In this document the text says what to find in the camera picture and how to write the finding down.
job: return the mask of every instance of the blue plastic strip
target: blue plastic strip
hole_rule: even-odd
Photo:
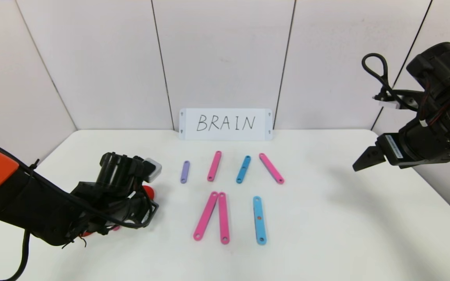
[[[236,183],[242,183],[244,180],[244,177],[246,176],[246,171],[248,170],[248,167],[250,166],[251,162],[251,156],[246,155],[244,158],[243,165],[241,166],[241,169],[239,170],[239,174],[237,175]]]
[[[253,197],[253,211],[255,212],[255,228],[257,232],[257,242],[260,245],[266,244],[265,218],[261,207],[261,198]]]
[[[182,177],[180,178],[180,183],[186,183],[187,177],[189,176],[189,167],[191,163],[189,161],[184,162],[184,168],[182,169]]]

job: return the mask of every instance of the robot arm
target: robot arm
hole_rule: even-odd
[[[159,207],[153,192],[142,186],[161,173],[161,165],[150,158],[105,153],[96,182],[79,182],[70,194],[36,173],[36,165],[27,167],[0,148],[0,221],[26,230],[24,253],[30,234],[66,245],[87,233],[106,235],[117,226],[144,228]],[[24,254],[23,267],[26,262]]]
[[[382,61],[384,75],[379,76],[366,66],[368,57],[378,57]],[[376,145],[368,147],[354,163],[354,171],[385,162],[386,159],[402,169],[450,162],[450,43],[429,48],[407,66],[407,71],[425,89],[424,92],[392,89],[386,77],[386,60],[379,54],[366,55],[362,65],[383,85],[375,96],[376,100],[395,100],[400,108],[413,110],[417,114],[398,133],[380,135]]]

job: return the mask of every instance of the red ball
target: red ball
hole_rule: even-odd
[[[154,190],[152,189],[152,187],[149,187],[148,185],[143,185],[143,189],[145,190],[145,192],[147,192],[148,198],[150,200],[154,200]]]

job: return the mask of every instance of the white table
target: white table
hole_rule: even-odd
[[[450,206],[413,170],[380,164],[355,173],[373,144],[367,130],[282,130],[272,142],[181,141],[168,130],[82,130],[37,172],[70,192],[95,181],[108,151],[163,166],[152,183],[159,211],[147,228],[87,237],[65,249],[30,240],[22,281],[369,280],[450,281]],[[214,152],[223,157],[206,180]],[[258,158],[266,153],[286,183]],[[235,182],[245,157],[244,182]],[[180,183],[184,160],[189,180]],[[220,243],[218,208],[204,238],[192,238],[211,191],[227,193],[230,243]],[[261,196],[268,243],[255,240],[252,198]],[[20,263],[23,230],[0,222],[0,279]]]

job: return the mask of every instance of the white wall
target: white wall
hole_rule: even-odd
[[[407,62],[427,48],[444,41],[450,41],[450,1],[434,0]],[[389,60],[389,64],[400,66],[402,61]],[[405,69],[400,74],[395,89],[423,90]],[[374,131],[378,134],[396,132],[414,116],[414,112],[409,110],[384,108]],[[450,163],[422,165],[415,169],[450,204]]]
[[[275,112],[294,0],[154,0],[173,111]]]
[[[403,62],[429,3],[297,1],[275,128],[371,128],[380,110],[371,97],[380,86],[362,57],[378,50]],[[399,70],[389,66],[391,82]]]
[[[15,1],[0,0],[0,146],[31,164],[73,131]]]
[[[150,0],[17,0],[76,126],[173,128]]]

